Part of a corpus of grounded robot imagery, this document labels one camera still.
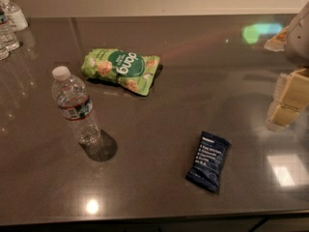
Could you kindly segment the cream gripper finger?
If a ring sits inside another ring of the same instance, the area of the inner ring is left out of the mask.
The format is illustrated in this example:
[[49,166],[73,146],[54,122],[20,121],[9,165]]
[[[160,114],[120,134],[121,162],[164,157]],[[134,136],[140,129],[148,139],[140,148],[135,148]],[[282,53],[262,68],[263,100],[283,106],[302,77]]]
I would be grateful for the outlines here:
[[280,73],[273,98],[281,106],[302,110],[309,104],[309,70],[297,69],[289,74]]
[[299,115],[299,112],[279,102],[273,101],[267,111],[265,126],[270,131],[282,131],[286,129]]

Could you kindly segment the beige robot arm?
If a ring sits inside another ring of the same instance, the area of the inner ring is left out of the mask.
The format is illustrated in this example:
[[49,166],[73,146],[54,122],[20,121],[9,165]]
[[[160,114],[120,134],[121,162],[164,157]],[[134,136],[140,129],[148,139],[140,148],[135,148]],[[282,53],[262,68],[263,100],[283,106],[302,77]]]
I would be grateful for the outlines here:
[[309,2],[265,48],[283,46],[288,61],[296,70],[280,73],[269,106],[266,127],[270,131],[287,128],[309,105]]

